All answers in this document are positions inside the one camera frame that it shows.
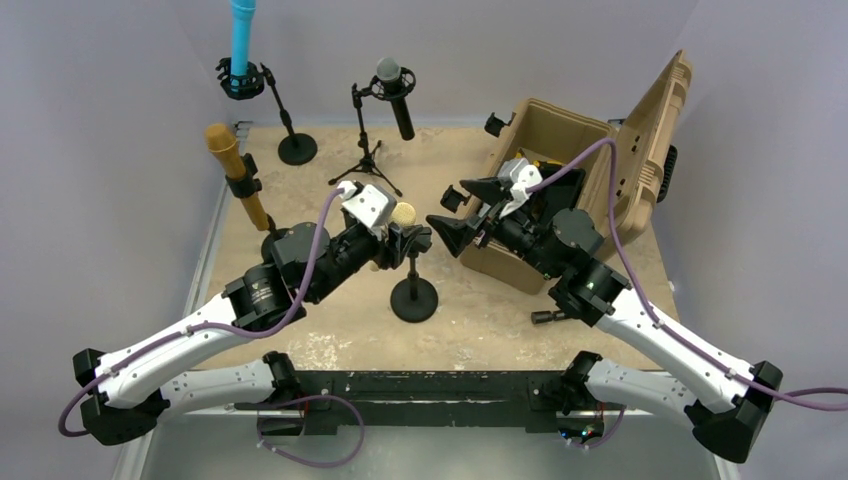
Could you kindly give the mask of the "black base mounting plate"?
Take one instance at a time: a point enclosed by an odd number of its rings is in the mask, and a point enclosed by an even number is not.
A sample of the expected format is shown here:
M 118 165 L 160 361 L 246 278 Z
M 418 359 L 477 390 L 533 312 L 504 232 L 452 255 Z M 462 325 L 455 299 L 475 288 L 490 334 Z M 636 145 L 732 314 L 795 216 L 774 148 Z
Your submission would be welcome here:
M 520 428 L 556 433 L 586 414 L 615 416 L 566 383 L 562 372 L 538 371 L 301 371 L 294 388 L 238 411 L 290 411 L 305 435 L 335 435 L 344 427 Z

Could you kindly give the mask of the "black t-shaped adapter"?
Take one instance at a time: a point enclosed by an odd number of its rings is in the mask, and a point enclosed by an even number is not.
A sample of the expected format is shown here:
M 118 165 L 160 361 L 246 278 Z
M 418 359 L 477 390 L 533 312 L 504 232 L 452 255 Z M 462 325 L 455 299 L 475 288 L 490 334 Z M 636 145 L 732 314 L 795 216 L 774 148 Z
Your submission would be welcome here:
M 541 325 L 550 322 L 570 320 L 570 317 L 562 310 L 534 311 L 530 315 L 533 325 Z

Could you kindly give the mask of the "blue microphone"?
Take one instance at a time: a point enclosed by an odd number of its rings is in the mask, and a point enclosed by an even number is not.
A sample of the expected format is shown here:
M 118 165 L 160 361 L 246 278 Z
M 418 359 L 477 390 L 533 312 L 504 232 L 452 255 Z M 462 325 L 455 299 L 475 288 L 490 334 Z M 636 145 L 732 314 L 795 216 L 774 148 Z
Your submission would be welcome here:
M 230 1 L 232 15 L 230 73 L 232 76 L 247 74 L 252 20 L 256 6 L 256 0 Z

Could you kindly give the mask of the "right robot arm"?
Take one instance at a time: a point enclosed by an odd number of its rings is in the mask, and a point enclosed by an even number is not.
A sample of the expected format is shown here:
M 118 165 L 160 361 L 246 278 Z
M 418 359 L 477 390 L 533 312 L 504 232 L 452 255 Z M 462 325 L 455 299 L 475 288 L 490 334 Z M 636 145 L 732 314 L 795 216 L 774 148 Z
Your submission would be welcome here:
M 783 379 L 778 367 L 738 358 L 657 308 L 634 278 L 596 258 L 603 237 L 587 212 L 564 208 L 542 222 L 527 211 L 531 185 L 494 177 L 461 185 L 487 204 L 483 213 L 426 218 L 452 256 L 488 241 L 507 248 L 553 279 L 548 295 L 566 318 L 618 338 L 667 373 L 639 373 L 582 352 L 561 381 L 569 404 L 613 402 L 664 416 L 689 427 L 712 454 L 748 460 Z

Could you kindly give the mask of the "tan toolbox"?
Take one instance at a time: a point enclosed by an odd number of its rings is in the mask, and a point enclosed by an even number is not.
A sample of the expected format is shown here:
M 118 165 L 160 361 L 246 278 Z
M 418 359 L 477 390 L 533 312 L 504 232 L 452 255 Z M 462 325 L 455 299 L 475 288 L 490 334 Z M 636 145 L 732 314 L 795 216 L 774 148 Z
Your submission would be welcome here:
M 592 218 L 604 238 L 595 256 L 607 261 L 616 254 L 608 219 L 615 219 L 617 240 L 627 245 L 647 229 L 656 204 L 666 195 L 676 162 L 671 141 L 692 77 L 692 63 L 684 51 L 677 51 L 619 127 L 528 98 L 514 109 L 509 123 L 488 120 L 486 128 L 498 140 L 481 174 L 497 175 L 503 163 L 516 156 L 566 164 L 596 141 L 615 139 L 615 163 L 609 160 L 609 148 L 602 147 L 577 167 L 586 177 L 574 207 Z

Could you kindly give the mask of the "black grey-head microphone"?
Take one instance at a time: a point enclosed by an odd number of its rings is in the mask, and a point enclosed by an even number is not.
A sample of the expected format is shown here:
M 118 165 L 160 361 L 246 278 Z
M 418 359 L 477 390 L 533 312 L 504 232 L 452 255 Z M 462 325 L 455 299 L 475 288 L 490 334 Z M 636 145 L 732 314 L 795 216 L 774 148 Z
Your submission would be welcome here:
M 406 97 L 414 90 L 415 74 L 400 66 L 394 58 L 384 57 L 377 64 L 376 78 L 382 87 L 383 99 L 391 104 L 400 137 L 404 141 L 412 140 L 415 131 Z

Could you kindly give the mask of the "cream microphone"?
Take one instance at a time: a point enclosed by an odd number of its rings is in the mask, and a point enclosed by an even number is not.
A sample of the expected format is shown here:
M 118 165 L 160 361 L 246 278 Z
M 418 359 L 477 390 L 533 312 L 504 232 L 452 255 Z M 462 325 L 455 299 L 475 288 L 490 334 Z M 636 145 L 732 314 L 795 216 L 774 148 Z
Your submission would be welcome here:
M 415 224 L 416 217 L 417 217 L 417 214 L 416 214 L 415 208 L 411 204 L 409 204 L 407 202 L 398 203 L 394 207 L 392 213 L 390 214 L 388 223 L 381 230 L 382 238 L 380 240 L 380 246 L 381 246 L 381 241 L 385 238 L 385 236 L 387 234 L 388 226 L 389 226 L 390 223 L 397 223 L 401 226 L 411 226 L 411 225 Z M 395 269 L 379 269 L 378 266 L 377 266 L 377 257 L 376 257 L 375 260 L 372 260 L 368 264 L 368 267 L 373 272 L 377 272 L 377 271 L 380 271 L 380 270 L 395 270 Z

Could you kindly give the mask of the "gold microphone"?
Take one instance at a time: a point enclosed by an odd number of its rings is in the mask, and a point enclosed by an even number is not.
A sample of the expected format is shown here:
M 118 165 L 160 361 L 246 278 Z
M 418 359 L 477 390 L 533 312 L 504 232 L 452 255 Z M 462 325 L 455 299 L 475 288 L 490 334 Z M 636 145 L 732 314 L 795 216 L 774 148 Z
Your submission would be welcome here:
M 204 140 L 208 151 L 221 165 L 225 177 L 239 179 L 246 173 L 246 169 L 239 153 L 239 141 L 230 127 L 223 123 L 216 123 L 206 127 Z

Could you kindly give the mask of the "black round-base stand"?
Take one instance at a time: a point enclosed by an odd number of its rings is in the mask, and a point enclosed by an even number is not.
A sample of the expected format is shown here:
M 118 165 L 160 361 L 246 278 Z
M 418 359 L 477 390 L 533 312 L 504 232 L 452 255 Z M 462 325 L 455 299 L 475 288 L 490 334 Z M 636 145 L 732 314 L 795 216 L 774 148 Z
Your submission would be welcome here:
M 247 62 L 246 72 L 236 74 L 232 68 L 232 59 L 224 57 L 215 67 L 219 85 L 230 99 L 242 101 L 253 99 L 263 93 L 266 87 L 274 97 L 279 117 L 287 135 L 279 142 L 277 155 L 281 162 L 290 166 L 301 166 L 312 161 L 318 150 L 315 139 L 303 132 L 294 130 L 288 110 L 284 107 L 277 88 L 273 72 L 263 63 L 256 66 Z
M 288 232 L 288 228 L 279 228 L 272 216 L 265 210 L 259 198 L 259 192 L 263 189 L 260 179 L 255 175 L 258 167 L 250 153 L 241 156 L 246 173 L 239 179 L 225 177 L 226 183 L 232 195 L 239 199 L 249 219 L 259 231 L 264 231 L 266 237 L 261 243 L 260 254 L 264 263 L 272 263 L 273 246 L 276 240 L 281 239 Z
M 407 323 L 421 323 L 431 318 L 439 306 L 438 292 L 435 286 L 422 278 L 417 268 L 418 257 L 427 253 L 432 246 L 432 231 L 423 227 L 411 240 L 406 257 L 408 272 L 406 278 L 392 289 L 390 307 L 393 313 Z

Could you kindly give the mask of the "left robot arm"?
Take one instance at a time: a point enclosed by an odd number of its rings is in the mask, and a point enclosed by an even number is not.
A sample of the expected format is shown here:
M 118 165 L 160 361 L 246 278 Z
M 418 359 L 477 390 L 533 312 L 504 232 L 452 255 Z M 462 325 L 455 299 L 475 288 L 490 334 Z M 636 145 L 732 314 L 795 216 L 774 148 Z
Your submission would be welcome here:
M 396 269 L 431 230 L 391 223 L 383 239 L 352 222 L 336 236 L 304 222 L 285 230 L 264 263 L 227 284 L 196 312 L 148 339 L 115 352 L 84 349 L 73 357 L 82 390 L 79 435 L 112 446 L 139 438 L 188 412 L 227 403 L 284 409 L 298 382 L 287 355 L 268 353 L 235 367 L 200 370 L 226 350 L 279 332 L 306 315 L 369 262 Z

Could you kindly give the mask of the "black tripod mic stand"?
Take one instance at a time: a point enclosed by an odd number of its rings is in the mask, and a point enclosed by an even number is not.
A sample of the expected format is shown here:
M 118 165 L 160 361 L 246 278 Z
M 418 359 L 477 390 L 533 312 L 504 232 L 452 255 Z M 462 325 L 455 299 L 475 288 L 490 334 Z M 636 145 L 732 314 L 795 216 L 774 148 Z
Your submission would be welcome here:
M 374 147 L 371 147 L 369 136 L 365 128 L 362 112 L 363 99 L 367 97 L 372 97 L 378 101 L 388 102 L 383 99 L 382 94 L 382 87 L 378 84 L 376 74 L 372 77 L 372 79 L 369 81 L 368 85 L 365 88 L 360 88 L 357 83 L 354 83 L 351 86 L 351 100 L 353 107 L 356 111 L 359 127 L 359 138 L 357 146 L 362 150 L 363 155 L 354 166 L 348 168 L 339 175 L 329 179 L 327 182 L 328 185 L 339 184 L 341 180 L 349 174 L 362 173 L 385 180 L 397 196 L 403 196 L 403 192 L 397 186 L 395 186 L 394 183 L 377 166 L 376 152 L 382 146 L 382 141 L 378 140 Z

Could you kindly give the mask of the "black toolbox tray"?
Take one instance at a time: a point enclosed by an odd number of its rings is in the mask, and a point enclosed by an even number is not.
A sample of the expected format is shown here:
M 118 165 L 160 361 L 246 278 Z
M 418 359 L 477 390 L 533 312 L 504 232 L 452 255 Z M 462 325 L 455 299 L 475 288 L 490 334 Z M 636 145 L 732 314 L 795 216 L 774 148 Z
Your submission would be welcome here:
M 531 199 L 531 215 L 534 220 L 547 224 L 562 209 L 576 206 L 583 189 L 586 171 L 575 168 L 555 182 L 535 193 Z

